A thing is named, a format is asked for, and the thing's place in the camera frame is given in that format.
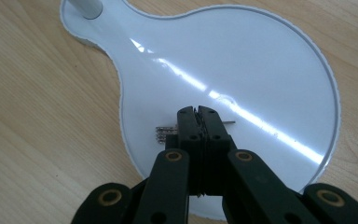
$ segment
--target small metal object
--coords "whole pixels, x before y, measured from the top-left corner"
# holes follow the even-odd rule
[[[223,124],[234,124],[234,120],[223,121]],[[167,140],[167,134],[178,134],[178,125],[173,127],[156,127],[156,140],[160,144],[165,144]]]

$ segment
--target wood grain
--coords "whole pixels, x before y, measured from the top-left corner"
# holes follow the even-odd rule
[[[322,49],[342,125],[322,182],[358,200],[358,0],[131,0],[175,15],[214,4],[262,7]],[[0,0],[0,223],[70,223],[96,187],[141,180],[120,135],[117,71],[63,29],[59,0]],[[224,223],[191,216],[189,223]]]

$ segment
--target paddle-shaped white board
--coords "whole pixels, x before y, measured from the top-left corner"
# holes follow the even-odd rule
[[[148,177],[155,128],[173,126],[188,105],[215,109],[238,148],[257,153],[287,185],[316,180],[335,148],[337,84],[325,57],[289,21],[254,7],[205,7],[175,17],[103,0],[87,20],[66,0],[62,22],[104,50],[121,81],[121,131],[131,159]],[[190,212],[224,219],[221,198],[191,198]]]

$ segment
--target round white plate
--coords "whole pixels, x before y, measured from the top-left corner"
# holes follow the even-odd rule
[[[337,83],[325,57],[292,23],[245,6],[205,7],[175,17],[103,0],[84,19],[62,1],[65,28],[104,50],[121,81],[121,131],[133,164],[148,177],[155,127],[173,126],[189,105],[215,109],[238,148],[257,153],[290,189],[324,170],[340,123]],[[191,198],[190,212],[225,219],[220,197]]]

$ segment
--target bolt hole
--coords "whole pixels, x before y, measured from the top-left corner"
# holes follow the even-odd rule
[[[248,152],[240,151],[235,154],[235,156],[241,161],[251,161],[253,159],[252,155]]]
[[[182,154],[176,151],[172,151],[165,154],[165,158],[167,158],[168,161],[179,161],[182,159]]]
[[[342,207],[345,204],[345,201],[341,196],[328,189],[319,189],[316,192],[316,195],[323,202],[328,203],[335,207]]]
[[[287,213],[286,215],[284,215],[284,219],[286,219],[286,222],[290,224],[302,223],[301,219],[293,213]]]
[[[155,214],[152,215],[150,221],[153,224],[163,224],[165,223],[165,221],[167,221],[167,216],[165,216],[165,214],[163,213],[156,212]]]
[[[121,192],[118,189],[108,189],[100,194],[98,202],[102,206],[114,205],[121,200],[121,196]]]

